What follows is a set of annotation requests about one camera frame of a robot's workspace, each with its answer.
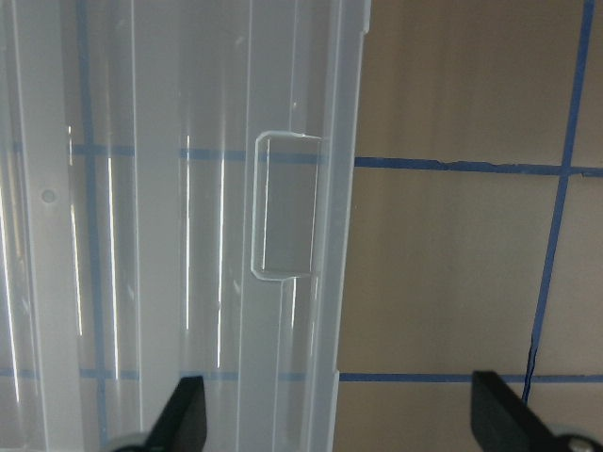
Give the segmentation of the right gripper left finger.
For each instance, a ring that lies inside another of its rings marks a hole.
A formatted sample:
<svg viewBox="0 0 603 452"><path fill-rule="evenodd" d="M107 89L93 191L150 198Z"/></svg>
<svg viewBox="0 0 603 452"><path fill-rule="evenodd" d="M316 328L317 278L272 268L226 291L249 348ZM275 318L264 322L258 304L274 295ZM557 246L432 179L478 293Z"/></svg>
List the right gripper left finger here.
<svg viewBox="0 0 603 452"><path fill-rule="evenodd" d="M207 419L202 376L179 380L143 443L143 451L202 452Z"/></svg>

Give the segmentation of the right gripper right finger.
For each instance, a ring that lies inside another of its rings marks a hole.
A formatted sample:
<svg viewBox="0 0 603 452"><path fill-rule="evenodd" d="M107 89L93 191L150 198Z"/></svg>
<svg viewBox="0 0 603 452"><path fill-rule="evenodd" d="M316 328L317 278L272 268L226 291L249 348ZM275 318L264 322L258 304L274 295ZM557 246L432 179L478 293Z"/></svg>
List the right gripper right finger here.
<svg viewBox="0 0 603 452"><path fill-rule="evenodd" d="M474 371L470 427L481 451L564 451L565 443L494 371Z"/></svg>

